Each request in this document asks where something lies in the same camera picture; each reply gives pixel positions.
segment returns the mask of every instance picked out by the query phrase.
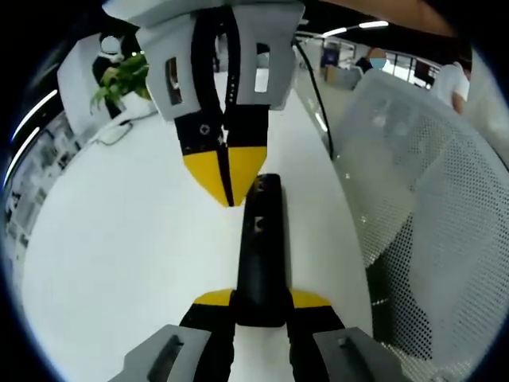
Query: ceiling light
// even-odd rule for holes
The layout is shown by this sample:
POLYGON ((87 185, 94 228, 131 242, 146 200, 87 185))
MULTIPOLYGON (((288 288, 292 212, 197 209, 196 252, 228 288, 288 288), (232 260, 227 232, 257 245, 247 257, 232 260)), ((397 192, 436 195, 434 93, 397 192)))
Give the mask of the ceiling light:
POLYGON ((389 23, 387 21, 371 21, 371 22, 362 22, 359 24, 360 28, 377 28, 380 26, 388 26, 389 23))
POLYGON ((347 31, 346 28, 338 28, 338 29, 329 30, 328 32, 325 32, 321 36, 323 38, 326 38, 326 37, 334 36, 335 34, 345 33, 346 31, 347 31))
POLYGON ((315 118, 317 119, 318 123, 320 124, 321 130, 327 132, 327 127, 325 126, 324 120, 320 117, 318 113, 315 113, 315 118))
POLYGON ((52 97, 54 97, 56 94, 58 93, 58 90, 53 90, 52 92, 50 92, 45 98, 41 99, 37 105, 35 105, 32 110, 30 110, 28 112, 27 115, 25 115, 25 117, 21 120, 21 122, 19 123, 19 125, 17 125, 16 127, 16 130, 14 131, 14 134, 13 134, 13 137, 10 139, 10 141, 12 142, 14 137, 16 136, 17 133, 19 133, 19 130, 25 125, 25 123, 30 119, 32 118, 32 115, 34 115, 37 110, 39 110, 42 105, 44 105, 45 103, 47 103, 52 97))
POLYGON ((7 183, 7 180, 9 179, 10 173, 13 170, 13 168, 16 165, 19 158, 21 157, 21 154, 23 154, 23 151, 25 151, 26 147, 30 144, 30 142, 32 142, 33 137, 35 137, 37 135, 37 133, 39 132, 40 129, 41 129, 40 127, 36 127, 32 131, 32 133, 30 133, 30 135, 26 139, 26 141, 23 142, 20 149, 17 151, 16 155, 14 155, 13 160, 10 162, 9 167, 7 168, 6 177, 4 177, 4 179, 3 179, 2 188, 4 188, 6 186, 6 183, 7 183))

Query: potted plant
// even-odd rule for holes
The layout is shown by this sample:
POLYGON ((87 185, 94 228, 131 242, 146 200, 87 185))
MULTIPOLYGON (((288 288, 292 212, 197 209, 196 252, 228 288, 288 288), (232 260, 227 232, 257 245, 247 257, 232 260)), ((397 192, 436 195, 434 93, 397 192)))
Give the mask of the potted plant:
POLYGON ((91 107, 99 107, 103 99, 115 103, 121 110, 133 115, 148 115, 155 110, 146 88, 149 64, 144 54, 124 60, 116 68, 108 68, 100 81, 100 88, 91 99, 91 107))

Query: ceiling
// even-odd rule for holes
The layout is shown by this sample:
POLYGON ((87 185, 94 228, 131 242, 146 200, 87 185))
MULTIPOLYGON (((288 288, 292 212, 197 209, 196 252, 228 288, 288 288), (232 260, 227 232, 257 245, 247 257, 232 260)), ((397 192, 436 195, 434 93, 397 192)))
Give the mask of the ceiling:
MULTIPOLYGON (((28 20, 30 23, 37 24, 40 20, 33 16, 34 14, 45 16, 46 21, 54 20, 54 30, 57 32, 42 37, 41 43, 35 45, 33 51, 30 52, 33 55, 31 61, 19 63, 27 65, 30 62, 39 62, 39 65, 36 68, 27 67, 25 71, 25 75, 28 73, 29 76, 26 75, 25 78, 25 91, 21 98, 23 101, 16 105, 19 110, 18 115, 26 114, 38 100, 56 88, 56 70, 76 41, 96 33, 123 35, 127 32, 127 34, 134 35, 136 27, 124 21, 110 18, 103 12, 100 3, 100 0, 93 0, 88 6, 87 12, 83 12, 83 7, 81 12, 79 12, 80 8, 73 9, 71 6, 68 6, 68 9, 61 8, 60 12, 67 14, 67 18, 59 18, 55 10, 48 7, 42 7, 35 10, 32 16, 29 15, 30 18, 33 18, 33 20, 28 20)), ((307 6, 304 19, 309 22, 307 25, 300 25, 299 30, 313 33, 324 33, 331 29, 374 20, 365 14, 324 2, 312 2, 307 6)), ((421 33, 396 25, 379 29, 354 29, 342 33, 340 36, 357 43, 424 57, 440 64, 453 61, 464 47, 464 44, 457 39, 421 33)), ((61 103, 55 101, 55 104, 57 104, 56 111, 61 107, 61 103)), ((20 134, 17 140, 22 142, 24 135, 20 134)))
MULTIPOLYGON (((304 18, 309 20, 309 23, 301 25, 299 30, 313 33, 324 33, 332 29, 375 20, 371 16, 325 2, 312 2, 306 7, 304 18)), ((460 53, 469 51, 468 44, 462 40, 418 32, 397 25, 378 29, 349 30, 338 37, 382 49, 413 54, 439 64, 452 62, 460 53)))

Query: window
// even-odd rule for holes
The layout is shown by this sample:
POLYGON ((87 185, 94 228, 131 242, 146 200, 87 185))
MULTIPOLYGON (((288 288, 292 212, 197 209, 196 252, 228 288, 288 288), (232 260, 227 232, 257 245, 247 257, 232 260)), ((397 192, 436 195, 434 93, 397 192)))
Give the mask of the window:
POLYGON ((440 71, 440 69, 435 68, 434 66, 429 68, 429 76, 432 78, 437 78, 437 74, 440 71))
POLYGON ((415 65, 414 67, 410 70, 410 77, 408 79, 408 82, 411 83, 411 84, 416 84, 417 86, 419 86, 420 88, 424 88, 426 86, 426 82, 421 80, 420 78, 417 78, 414 76, 414 73, 415 73, 415 65))
POLYGON ((383 67, 383 71, 387 72, 389 74, 394 75, 394 63, 396 62, 396 55, 393 53, 387 54, 387 62, 385 63, 385 66, 383 67))
POLYGON ((396 55, 396 66, 394 67, 394 75, 402 80, 408 81, 410 75, 411 59, 408 56, 396 55))

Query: white pot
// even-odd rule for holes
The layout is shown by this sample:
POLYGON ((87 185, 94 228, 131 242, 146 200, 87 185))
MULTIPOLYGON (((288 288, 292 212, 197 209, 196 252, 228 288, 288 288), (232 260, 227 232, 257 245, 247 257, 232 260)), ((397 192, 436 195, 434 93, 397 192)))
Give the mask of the white pot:
POLYGON ((145 117, 156 111, 156 107, 151 100, 144 99, 135 92, 127 93, 121 98, 120 102, 125 107, 125 111, 129 112, 131 118, 145 117))

